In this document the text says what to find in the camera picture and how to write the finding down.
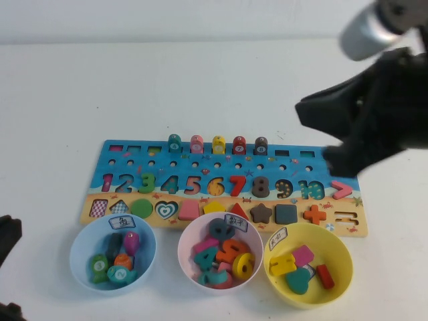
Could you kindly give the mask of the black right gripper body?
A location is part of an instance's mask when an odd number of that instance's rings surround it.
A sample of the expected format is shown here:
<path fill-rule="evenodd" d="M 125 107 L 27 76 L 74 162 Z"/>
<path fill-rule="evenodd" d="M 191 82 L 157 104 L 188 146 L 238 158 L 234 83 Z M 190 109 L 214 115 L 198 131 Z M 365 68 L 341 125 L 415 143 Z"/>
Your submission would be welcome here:
<path fill-rule="evenodd" d="M 302 98 L 303 126 L 341 141 L 329 161 L 379 161 L 408 148 L 427 148 L 427 53 L 384 52 L 341 84 Z"/>

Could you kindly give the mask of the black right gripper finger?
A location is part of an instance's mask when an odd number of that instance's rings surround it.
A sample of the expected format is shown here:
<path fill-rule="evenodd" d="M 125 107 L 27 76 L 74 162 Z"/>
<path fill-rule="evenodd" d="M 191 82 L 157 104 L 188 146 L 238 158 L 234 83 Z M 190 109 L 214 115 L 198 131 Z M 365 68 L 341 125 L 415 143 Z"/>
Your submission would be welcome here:
<path fill-rule="evenodd" d="M 351 177 L 357 176 L 367 163 L 367 145 L 356 144 L 350 147 L 348 156 L 348 169 Z"/>
<path fill-rule="evenodd" d="M 327 146 L 323 157 L 328 163 L 329 171 L 335 177 L 349 177 L 349 147 L 346 142 L 339 146 Z"/>

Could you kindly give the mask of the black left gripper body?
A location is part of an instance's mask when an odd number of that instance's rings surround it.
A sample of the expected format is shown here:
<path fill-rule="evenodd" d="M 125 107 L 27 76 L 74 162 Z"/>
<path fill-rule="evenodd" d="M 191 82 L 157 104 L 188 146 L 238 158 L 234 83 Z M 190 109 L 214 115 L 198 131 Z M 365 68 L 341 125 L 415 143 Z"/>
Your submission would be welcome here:
<path fill-rule="evenodd" d="M 22 237 L 22 223 L 20 219 L 13 219 L 10 215 L 1 216 L 0 223 L 0 265 Z"/>

